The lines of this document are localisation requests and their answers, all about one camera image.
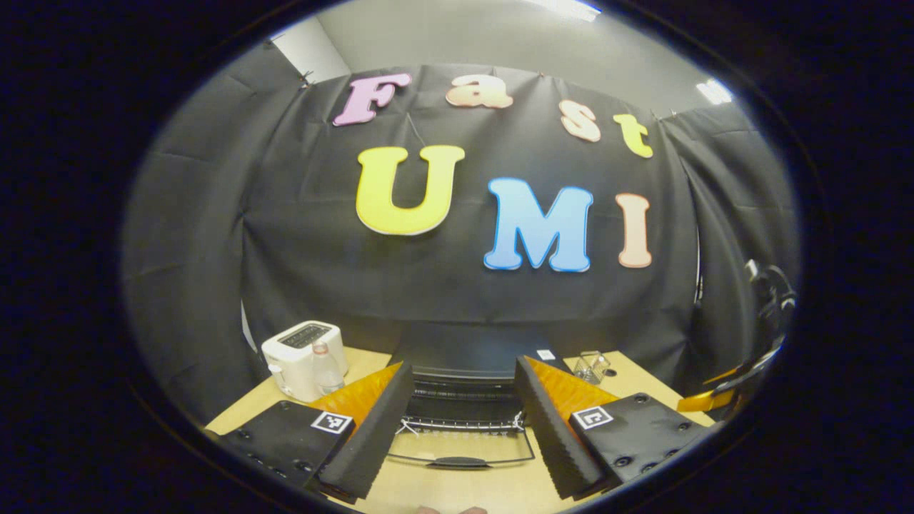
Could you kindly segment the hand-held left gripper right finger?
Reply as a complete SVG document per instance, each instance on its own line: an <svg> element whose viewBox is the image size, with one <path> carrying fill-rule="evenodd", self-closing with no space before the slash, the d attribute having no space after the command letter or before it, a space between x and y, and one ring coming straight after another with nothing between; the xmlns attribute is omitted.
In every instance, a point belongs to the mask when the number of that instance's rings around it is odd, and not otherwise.
<svg viewBox="0 0 914 514"><path fill-rule="evenodd" d="M648 474L710 433L652 395L617 397L529 356L513 384L562 500Z"/></svg>

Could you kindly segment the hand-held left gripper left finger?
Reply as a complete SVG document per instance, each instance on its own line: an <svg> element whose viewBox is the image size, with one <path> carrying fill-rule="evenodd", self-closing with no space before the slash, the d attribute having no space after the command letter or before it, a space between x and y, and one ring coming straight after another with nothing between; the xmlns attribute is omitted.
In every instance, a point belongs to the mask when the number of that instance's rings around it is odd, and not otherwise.
<svg viewBox="0 0 914 514"><path fill-rule="evenodd" d="M206 436L291 493L363 500L413 392L412 367L398 362L313 403L280 400L237 428Z"/></svg>

